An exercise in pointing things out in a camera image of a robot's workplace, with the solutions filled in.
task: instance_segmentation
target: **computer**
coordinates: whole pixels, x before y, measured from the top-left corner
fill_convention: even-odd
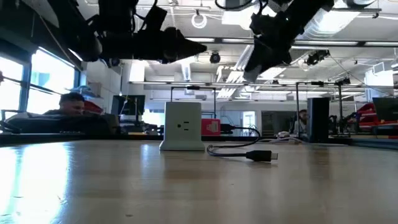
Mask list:
[[[398,98],[373,98],[377,118],[384,121],[398,121]]]

